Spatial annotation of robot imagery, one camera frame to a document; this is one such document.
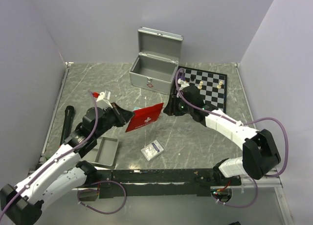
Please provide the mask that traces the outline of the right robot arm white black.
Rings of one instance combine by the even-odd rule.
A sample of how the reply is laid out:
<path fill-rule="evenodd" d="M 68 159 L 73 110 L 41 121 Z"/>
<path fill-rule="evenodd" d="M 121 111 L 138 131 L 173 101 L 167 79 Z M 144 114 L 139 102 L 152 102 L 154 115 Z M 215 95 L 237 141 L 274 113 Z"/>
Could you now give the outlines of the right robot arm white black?
<path fill-rule="evenodd" d="M 168 116 L 189 114 L 195 122 L 219 132 L 242 150 L 241 157 L 226 158 L 214 166 L 213 179 L 219 185 L 240 175 L 259 180 L 281 162 L 270 131 L 245 126 L 216 106 L 204 103 L 195 86 L 173 85 L 164 113 Z"/>

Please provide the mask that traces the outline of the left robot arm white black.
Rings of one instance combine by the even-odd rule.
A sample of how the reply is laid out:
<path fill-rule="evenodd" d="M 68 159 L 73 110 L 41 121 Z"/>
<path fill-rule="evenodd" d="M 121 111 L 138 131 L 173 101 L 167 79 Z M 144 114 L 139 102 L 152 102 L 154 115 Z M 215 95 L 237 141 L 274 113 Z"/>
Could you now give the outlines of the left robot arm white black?
<path fill-rule="evenodd" d="M 90 108 L 75 131 L 57 152 L 34 173 L 15 186 L 0 191 L 1 216 L 16 225 L 33 225 L 42 213 L 70 190 L 96 183 L 96 168 L 82 158 L 97 145 L 97 139 L 112 127 L 123 127 L 134 112 L 116 103 Z"/>

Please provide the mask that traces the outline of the grey plastic divided tray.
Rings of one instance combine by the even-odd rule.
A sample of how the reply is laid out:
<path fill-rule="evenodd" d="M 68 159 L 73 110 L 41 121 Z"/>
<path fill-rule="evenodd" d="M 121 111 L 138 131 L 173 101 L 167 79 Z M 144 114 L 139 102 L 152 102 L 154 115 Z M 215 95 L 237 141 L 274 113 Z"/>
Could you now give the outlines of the grey plastic divided tray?
<path fill-rule="evenodd" d="M 111 167 L 114 164 L 119 141 L 116 138 L 101 137 L 97 145 L 88 152 L 83 160 L 99 167 Z"/>

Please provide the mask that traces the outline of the silver metal medicine case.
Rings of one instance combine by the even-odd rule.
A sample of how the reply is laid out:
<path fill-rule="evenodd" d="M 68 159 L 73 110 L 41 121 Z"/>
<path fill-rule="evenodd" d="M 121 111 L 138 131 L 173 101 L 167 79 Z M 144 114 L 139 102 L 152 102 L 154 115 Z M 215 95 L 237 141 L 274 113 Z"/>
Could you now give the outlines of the silver metal medicine case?
<path fill-rule="evenodd" d="M 138 29 L 138 56 L 129 75 L 131 85 L 168 95 L 179 66 L 184 37 L 161 30 Z"/>

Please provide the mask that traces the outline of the red first aid pouch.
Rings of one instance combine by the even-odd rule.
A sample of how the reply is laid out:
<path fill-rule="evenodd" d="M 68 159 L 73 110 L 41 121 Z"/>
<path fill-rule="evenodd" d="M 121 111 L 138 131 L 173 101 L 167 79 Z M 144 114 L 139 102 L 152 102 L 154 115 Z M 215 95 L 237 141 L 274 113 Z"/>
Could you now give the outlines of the red first aid pouch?
<path fill-rule="evenodd" d="M 164 103 L 158 103 L 153 106 L 135 110 L 134 116 L 131 118 L 125 132 L 137 130 L 157 121 L 163 109 L 163 104 Z"/>

